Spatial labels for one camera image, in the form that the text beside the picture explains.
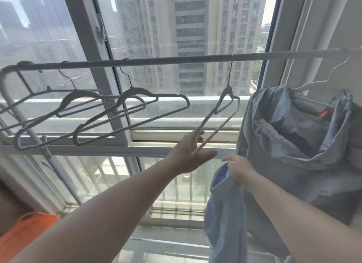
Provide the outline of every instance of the hanging garment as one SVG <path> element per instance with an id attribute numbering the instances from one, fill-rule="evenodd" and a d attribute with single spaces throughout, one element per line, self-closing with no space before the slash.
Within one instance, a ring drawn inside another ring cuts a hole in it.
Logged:
<path id="1" fill-rule="evenodd" d="M 211 182 L 204 226 L 211 246 L 210 263 L 246 263 L 247 224 L 243 188 L 223 164 Z"/>
<path id="2" fill-rule="evenodd" d="M 256 91 L 240 131 L 238 154 L 279 187 L 348 224 L 362 189 L 361 172 L 344 157 L 352 95 L 344 90 L 328 111 L 303 97 L 287 86 Z M 248 231 L 274 255 L 288 256 L 254 197 L 246 194 L 245 202 Z"/>

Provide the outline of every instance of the window latch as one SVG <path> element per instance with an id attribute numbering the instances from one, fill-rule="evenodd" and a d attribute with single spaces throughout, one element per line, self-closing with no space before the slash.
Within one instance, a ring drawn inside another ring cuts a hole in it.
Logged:
<path id="1" fill-rule="evenodd" d="M 104 28 L 103 20 L 101 15 L 97 14 L 98 24 L 99 26 L 96 26 L 97 34 L 99 37 L 99 40 L 101 41 L 101 44 L 103 44 L 104 41 L 107 39 L 106 30 Z"/>

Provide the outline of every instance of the human hand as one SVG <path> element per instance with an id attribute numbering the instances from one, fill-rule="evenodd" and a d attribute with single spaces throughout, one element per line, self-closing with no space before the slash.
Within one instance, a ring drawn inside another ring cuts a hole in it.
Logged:
<path id="1" fill-rule="evenodd" d="M 217 155 L 216 151 L 198 152 L 193 155 L 192 152 L 196 150 L 197 142 L 201 143 L 203 141 L 201 135 L 204 134 L 204 131 L 201 130 L 197 141 L 195 140 L 190 146 L 194 132 L 195 131 L 186 134 L 165 158 L 165 160 L 169 161 L 175 167 L 177 174 L 192 172 Z"/>
<path id="2" fill-rule="evenodd" d="M 242 183 L 247 189 L 256 178 L 261 177 L 261 175 L 253 168 L 253 165 L 242 156 L 230 155 L 222 161 L 231 161 L 228 163 L 230 175 Z"/>

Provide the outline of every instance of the clothing label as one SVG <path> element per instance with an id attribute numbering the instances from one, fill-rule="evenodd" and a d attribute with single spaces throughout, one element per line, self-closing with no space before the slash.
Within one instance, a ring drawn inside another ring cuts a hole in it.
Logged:
<path id="1" fill-rule="evenodd" d="M 332 112 L 332 109 L 325 108 L 324 110 L 322 110 L 321 112 L 318 113 L 317 119 L 318 119 L 318 120 L 323 120 L 323 119 L 325 119 L 325 118 L 327 117 L 327 115 L 328 115 L 329 113 L 331 113 L 331 112 Z"/>

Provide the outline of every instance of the orange plastic object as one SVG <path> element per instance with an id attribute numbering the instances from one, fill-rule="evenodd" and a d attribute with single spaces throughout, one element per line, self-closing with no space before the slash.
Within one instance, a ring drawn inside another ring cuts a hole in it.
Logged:
<path id="1" fill-rule="evenodd" d="M 53 214 L 31 212 L 16 220 L 14 226 L 0 238 L 0 263 L 10 261 L 58 219 Z"/>

